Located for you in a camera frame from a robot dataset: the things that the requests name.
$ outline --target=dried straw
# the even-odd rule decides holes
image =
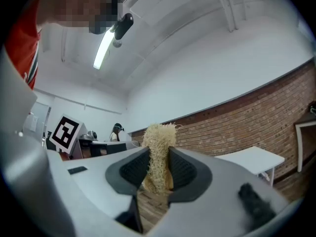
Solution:
[[[144,188],[158,195],[165,195],[173,188],[172,176],[168,169],[169,147],[176,144],[176,125],[152,124],[145,134],[142,147],[150,148],[150,166],[143,181]]]

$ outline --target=white wall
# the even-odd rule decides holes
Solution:
[[[116,122],[120,124],[125,123],[124,115],[109,113],[88,106],[84,108],[84,105],[55,97],[47,122],[47,131],[54,130],[63,114],[84,122],[88,130],[93,130],[97,133],[99,141],[109,140],[112,128]],[[121,141],[126,140],[124,132],[120,132],[119,137]]]
[[[93,75],[66,66],[60,57],[50,57],[49,53],[39,53],[36,89],[111,112],[126,111],[125,95],[99,83]]]
[[[97,133],[99,141],[109,139],[115,123],[125,128],[126,96],[46,53],[39,54],[34,92],[38,96],[37,102],[51,107],[47,131],[54,129],[62,114],[84,122],[88,130]],[[119,136],[122,141],[126,139],[124,132]]]
[[[33,92],[38,97],[36,102],[38,102],[40,104],[48,105],[48,106],[52,106],[53,105],[53,102],[54,102],[54,99],[55,99],[54,96],[45,94],[44,92],[40,92],[40,91],[38,91],[36,89]]]
[[[170,57],[128,99],[128,131],[183,117],[253,91],[313,56],[295,28],[259,17],[213,31]]]

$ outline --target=red shirt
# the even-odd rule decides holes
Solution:
[[[37,56],[40,34],[36,28],[39,0],[21,14],[4,43],[6,52],[24,81],[34,88],[37,75]]]

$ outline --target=fluorescent light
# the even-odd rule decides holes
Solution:
[[[113,40],[113,38],[114,38],[114,33],[111,33],[110,30],[105,32],[103,39],[101,41],[101,44],[99,46],[99,50],[97,52],[97,55],[95,56],[94,63],[93,63],[93,67],[95,69],[100,69],[103,58],[104,58],[112,40]]]

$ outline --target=white ceiling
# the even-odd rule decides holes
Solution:
[[[279,5],[276,0],[232,1],[233,11],[229,0],[125,0],[124,13],[133,14],[134,25],[120,48],[110,46],[99,71],[93,62],[103,35],[51,24],[42,31],[41,47],[50,59],[63,57],[74,73],[94,74],[107,86],[128,93],[182,47],[220,27],[230,34],[233,13],[235,29],[241,20],[272,15],[274,5]]]

